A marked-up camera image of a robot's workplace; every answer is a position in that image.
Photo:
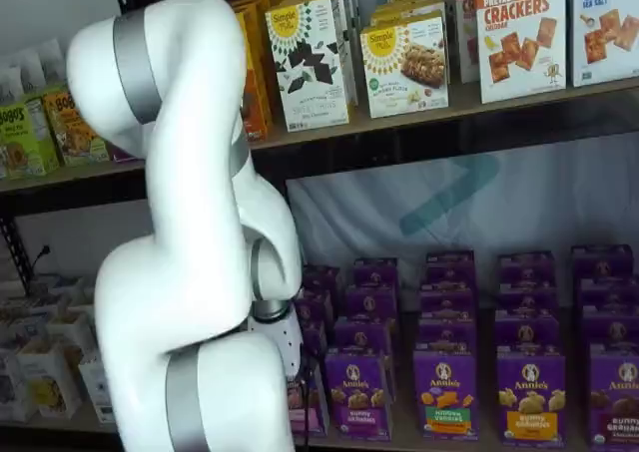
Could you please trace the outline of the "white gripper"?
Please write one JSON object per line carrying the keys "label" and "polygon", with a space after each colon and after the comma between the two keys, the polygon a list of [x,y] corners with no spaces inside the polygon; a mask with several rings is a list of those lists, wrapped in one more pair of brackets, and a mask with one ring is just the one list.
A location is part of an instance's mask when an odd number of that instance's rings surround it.
{"label": "white gripper", "polygon": [[277,347],[287,380],[294,380],[301,369],[303,335],[297,313],[287,311],[279,318],[258,319],[250,316],[248,330],[268,337]]}

